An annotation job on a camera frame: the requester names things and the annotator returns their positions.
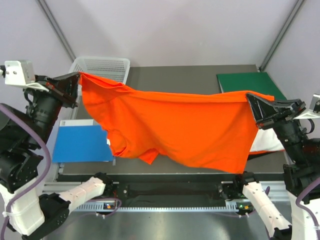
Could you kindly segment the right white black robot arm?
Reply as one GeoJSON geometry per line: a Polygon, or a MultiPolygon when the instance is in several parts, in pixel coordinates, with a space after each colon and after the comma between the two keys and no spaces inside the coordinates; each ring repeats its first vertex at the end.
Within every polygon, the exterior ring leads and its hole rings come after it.
{"type": "Polygon", "coordinates": [[[247,198],[263,221],[271,240],[318,240],[320,238],[320,140],[309,138],[301,119],[320,117],[320,96],[310,108],[300,99],[267,100],[253,93],[246,98],[262,130],[273,129],[292,164],[283,166],[285,189],[291,206],[288,221],[272,203],[252,172],[235,176],[233,192],[247,198]]]}

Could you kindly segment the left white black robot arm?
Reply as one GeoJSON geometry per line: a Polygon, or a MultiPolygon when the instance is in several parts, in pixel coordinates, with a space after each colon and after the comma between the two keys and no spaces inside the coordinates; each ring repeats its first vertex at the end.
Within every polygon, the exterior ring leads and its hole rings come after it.
{"type": "Polygon", "coordinates": [[[21,234],[24,240],[40,240],[61,227],[71,212],[96,198],[109,198],[112,180],[96,173],[75,188],[51,194],[38,194],[36,187],[44,175],[38,165],[51,155],[47,141],[62,108],[78,106],[78,72],[55,78],[36,75],[23,85],[27,101],[21,112],[7,104],[0,106],[0,194],[3,198],[4,229],[21,234]]]}

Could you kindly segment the orange t shirt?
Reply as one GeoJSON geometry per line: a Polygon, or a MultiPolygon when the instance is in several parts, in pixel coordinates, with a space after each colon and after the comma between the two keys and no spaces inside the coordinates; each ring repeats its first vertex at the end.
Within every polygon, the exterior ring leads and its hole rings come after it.
{"type": "Polygon", "coordinates": [[[81,73],[86,111],[114,156],[152,164],[159,155],[192,168],[240,174],[258,133],[246,91],[189,94],[136,90],[81,73]]]}

